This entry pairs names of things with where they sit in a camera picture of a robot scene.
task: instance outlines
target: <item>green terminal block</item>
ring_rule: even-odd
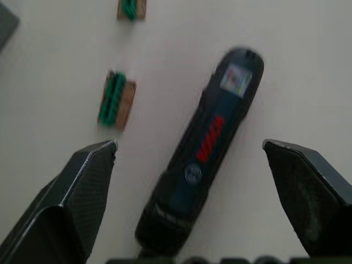
[[[109,127],[115,125],[119,104],[127,81],[123,73],[112,73],[112,75],[107,80],[105,99],[98,115],[100,122]]]
[[[122,11],[129,20],[134,21],[137,17],[137,1],[122,0]]]

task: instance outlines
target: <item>white table surface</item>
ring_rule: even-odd
[[[116,138],[106,212],[88,263],[133,257],[140,213],[201,91],[231,47],[260,52],[249,114],[179,259],[305,256],[261,149],[265,138],[319,151],[352,180],[351,1],[148,0],[144,22],[116,0],[8,0],[21,18],[0,54],[0,240],[71,154]],[[96,117],[108,69],[137,82],[123,134]]]

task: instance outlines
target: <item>bosch screwdriver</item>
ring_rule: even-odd
[[[264,70],[254,51],[236,48],[219,63],[167,169],[137,225],[143,256],[174,256],[182,248]]]

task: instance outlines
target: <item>gray object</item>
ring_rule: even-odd
[[[0,2],[0,51],[18,25],[19,19]]]
[[[351,256],[352,186],[314,150],[277,140],[265,140],[263,148],[281,205],[307,253]]]
[[[117,143],[82,148],[0,246],[0,264],[84,264],[104,215]]]

